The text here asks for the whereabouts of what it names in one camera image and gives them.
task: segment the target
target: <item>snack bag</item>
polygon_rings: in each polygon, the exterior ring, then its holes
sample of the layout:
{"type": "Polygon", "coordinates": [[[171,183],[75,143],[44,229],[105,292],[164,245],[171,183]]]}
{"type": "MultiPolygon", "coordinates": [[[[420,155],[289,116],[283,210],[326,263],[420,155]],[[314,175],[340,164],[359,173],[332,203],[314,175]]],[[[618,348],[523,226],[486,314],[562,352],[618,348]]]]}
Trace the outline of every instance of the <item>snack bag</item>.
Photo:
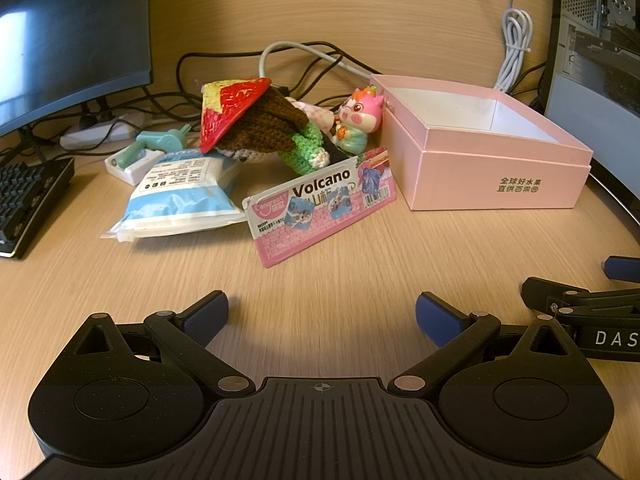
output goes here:
{"type": "Polygon", "coordinates": [[[197,148],[167,153],[138,184],[123,218],[100,238],[132,242],[244,222],[244,213],[227,196],[239,166],[197,148]]]}

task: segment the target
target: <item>pink box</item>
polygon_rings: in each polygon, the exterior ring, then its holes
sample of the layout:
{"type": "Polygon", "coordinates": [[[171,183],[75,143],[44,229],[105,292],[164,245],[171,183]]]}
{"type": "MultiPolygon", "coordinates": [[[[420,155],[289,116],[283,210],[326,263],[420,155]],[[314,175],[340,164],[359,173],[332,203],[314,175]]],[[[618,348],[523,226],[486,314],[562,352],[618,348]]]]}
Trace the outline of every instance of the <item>pink box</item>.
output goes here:
{"type": "Polygon", "coordinates": [[[380,145],[412,210],[571,208],[593,152],[516,99],[479,86],[373,75],[380,145]]]}

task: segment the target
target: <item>black keyboard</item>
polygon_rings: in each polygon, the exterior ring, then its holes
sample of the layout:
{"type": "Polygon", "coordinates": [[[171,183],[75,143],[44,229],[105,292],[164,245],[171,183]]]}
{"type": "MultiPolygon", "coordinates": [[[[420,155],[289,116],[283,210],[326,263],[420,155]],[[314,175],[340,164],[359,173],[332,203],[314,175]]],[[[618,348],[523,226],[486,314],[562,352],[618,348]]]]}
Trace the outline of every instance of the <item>black keyboard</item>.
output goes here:
{"type": "Polygon", "coordinates": [[[72,176],[72,158],[0,168],[1,257],[20,258],[24,254],[72,176]]]}

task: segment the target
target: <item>computer case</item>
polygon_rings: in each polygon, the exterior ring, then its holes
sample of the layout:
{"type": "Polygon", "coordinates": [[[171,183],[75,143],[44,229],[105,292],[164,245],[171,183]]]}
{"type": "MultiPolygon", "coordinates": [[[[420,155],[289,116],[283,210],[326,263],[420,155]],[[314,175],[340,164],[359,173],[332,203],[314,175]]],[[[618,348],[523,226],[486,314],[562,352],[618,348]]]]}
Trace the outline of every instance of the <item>computer case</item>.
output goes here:
{"type": "Polygon", "coordinates": [[[593,150],[592,176],[640,223],[638,0],[554,0],[545,115],[593,150]]]}

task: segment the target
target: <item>teal plastic toy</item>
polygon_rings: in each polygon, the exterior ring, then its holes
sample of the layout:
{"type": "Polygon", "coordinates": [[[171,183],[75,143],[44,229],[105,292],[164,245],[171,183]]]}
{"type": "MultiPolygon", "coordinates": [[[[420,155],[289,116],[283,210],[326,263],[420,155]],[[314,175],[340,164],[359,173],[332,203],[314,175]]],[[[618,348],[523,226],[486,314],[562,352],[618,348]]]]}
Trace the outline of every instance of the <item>teal plastic toy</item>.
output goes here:
{"type": "Polygon", "coordinates": [[[142,150],[161,150],[165,153],[183,150],[187,145],[186,134],[189,130],[191,125],[185,124],[180,130],[173,128],[166,132],[140,132],[136,140],[116,158],[116,163],[124,170],[136,161],[142,150]]]}

